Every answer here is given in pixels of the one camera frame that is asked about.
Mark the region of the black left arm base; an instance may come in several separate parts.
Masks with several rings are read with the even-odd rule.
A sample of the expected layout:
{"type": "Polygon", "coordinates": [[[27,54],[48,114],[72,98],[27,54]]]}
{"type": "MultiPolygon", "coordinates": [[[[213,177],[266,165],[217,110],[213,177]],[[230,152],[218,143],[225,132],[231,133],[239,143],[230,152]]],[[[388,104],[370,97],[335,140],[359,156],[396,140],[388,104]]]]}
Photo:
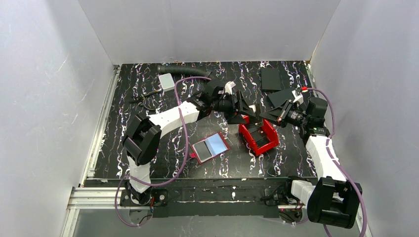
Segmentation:
{"type": "Polygon", "coordinates": [[[147,189],[143,193],[135,190],[123,190],[119,205],[157,207],[166,206],[168,202],[168,191],[166,189],[147,189]]]}

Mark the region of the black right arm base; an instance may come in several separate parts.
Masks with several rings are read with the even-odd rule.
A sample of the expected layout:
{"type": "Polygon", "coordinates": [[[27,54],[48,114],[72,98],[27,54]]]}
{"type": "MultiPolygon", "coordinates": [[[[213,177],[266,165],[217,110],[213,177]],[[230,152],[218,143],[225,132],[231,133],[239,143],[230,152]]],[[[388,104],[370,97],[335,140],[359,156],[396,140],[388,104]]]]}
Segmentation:
{"type": "Polygon", "coordinates": [[[309,220],[303,214],[305,204],[299,199],[289,196],[282,186],[264,189],[259,200],[266,206],[276,206],[279,210],[279,218],[285,224],[303,224],[309,220]]]}

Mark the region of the red card holder wallet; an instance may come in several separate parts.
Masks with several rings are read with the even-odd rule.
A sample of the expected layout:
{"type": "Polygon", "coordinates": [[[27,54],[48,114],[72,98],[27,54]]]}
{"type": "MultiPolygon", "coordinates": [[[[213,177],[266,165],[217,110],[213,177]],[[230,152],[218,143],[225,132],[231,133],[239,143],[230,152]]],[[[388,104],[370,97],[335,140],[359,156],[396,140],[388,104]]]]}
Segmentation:
{"type": "Polygon", "coordinates": [[[190,158],[194,158],[199,164],[202,164],[230,150],[230,147],[222,133],[217,132],[192,144],[191,149],[190,158]]]}

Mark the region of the red plastic tray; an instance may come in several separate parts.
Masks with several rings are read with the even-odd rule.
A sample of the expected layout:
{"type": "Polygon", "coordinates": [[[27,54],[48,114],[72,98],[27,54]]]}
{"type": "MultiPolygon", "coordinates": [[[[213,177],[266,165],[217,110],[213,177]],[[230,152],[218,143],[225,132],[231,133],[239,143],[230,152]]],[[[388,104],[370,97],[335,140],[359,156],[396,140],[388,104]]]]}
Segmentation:
{"type": "Polygon", "coordinates": [[[243,118],[246,123],[239,124],[238,133],[254,155],[259,156],[279,146],[277,131],[270,122],[263,119],[261,127],[251,128],[249,117],[244,116],[243,118]]]}

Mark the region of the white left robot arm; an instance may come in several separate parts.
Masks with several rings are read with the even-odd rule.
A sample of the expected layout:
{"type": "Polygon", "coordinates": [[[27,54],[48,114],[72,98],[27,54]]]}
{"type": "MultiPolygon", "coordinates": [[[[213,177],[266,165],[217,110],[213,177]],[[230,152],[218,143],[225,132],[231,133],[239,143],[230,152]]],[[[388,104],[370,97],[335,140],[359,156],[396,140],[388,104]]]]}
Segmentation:
{"type": "Polygon", "coordinates": [[[209,79],[204,89],[197,91],[184,102],[167,111],[142,116],[136,115],[127,127],[122,140],[129,162],[129,188],[136,193],[146,192],[150,181],[150,162],[156,156],[160,139],[180,127],[197,122],[211,112],[223,113],[228,124],[245,124],[245,116],[261,121],[259,106],[250,106],[241,91],[233,92],[234,82],[223,83],[209,79]]]}

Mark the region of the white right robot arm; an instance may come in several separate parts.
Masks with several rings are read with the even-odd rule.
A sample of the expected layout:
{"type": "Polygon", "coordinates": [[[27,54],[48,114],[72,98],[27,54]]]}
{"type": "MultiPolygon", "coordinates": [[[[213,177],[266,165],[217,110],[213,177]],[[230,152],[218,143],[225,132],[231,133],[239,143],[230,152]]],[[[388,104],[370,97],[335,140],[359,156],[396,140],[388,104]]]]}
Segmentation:
{"type": "Polygon", "coordinates": [[[291,124],[299,129],[318,182],[313,185],[301,178],[291,178],[288,193],[306,206],[309,221],[351,229],[360,200],[355,188],[337,167],[338,158],[333,157],[330,132],[324,125],[327,109],[326,100],[314,97],[309,99],[305,110],[298,103],[287,100],[260,116],[277,126],[291,124]]]}

